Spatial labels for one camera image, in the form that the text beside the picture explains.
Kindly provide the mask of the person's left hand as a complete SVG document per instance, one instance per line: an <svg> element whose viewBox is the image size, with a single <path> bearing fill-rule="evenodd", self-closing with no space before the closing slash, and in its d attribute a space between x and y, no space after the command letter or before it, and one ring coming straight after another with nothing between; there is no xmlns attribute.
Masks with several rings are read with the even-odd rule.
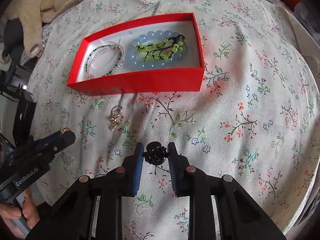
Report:
<svg viewBox="0 0 320 240"><path fill-rule="evenodd" d="M27 219L27 226L33 228L40 220L37 208L34 204L31 191L29 188L23 191L24 202L22 205L22 211L18 207L10 204L1 203L1 218L4 220L6 226L18 239L25 239L25 234L14 224L14 220L17 220L23 214Z"/></svg>

